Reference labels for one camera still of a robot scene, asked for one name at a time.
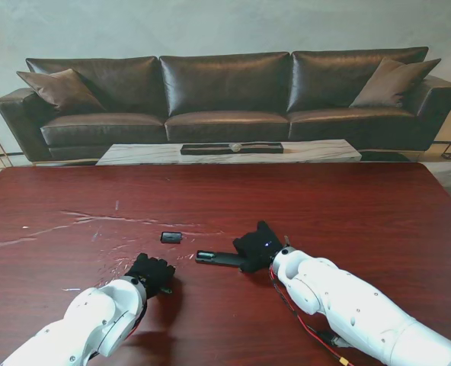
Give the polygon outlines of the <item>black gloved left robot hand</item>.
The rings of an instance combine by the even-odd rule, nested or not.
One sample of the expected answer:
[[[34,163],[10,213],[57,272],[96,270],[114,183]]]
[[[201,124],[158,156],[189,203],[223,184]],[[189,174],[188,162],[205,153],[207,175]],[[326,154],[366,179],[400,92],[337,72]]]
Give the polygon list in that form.
[[[164,259],[139,253],[125,275],[139,281],[146,290],[146,296],[151,298],[171,283],[175,271],[175,267],[169,265]]]

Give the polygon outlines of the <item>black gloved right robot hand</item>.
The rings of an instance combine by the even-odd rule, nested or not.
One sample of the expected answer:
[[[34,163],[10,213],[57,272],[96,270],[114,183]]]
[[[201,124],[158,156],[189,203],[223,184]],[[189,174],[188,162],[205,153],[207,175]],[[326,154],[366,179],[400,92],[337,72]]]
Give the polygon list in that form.
[[[234,239],[232,244],[237,254],[244,259],[239,265],[239,269],[244,273],[255,273],[269,268],[275,256],[285,248],[265,221],[259,221],[254,232]]]

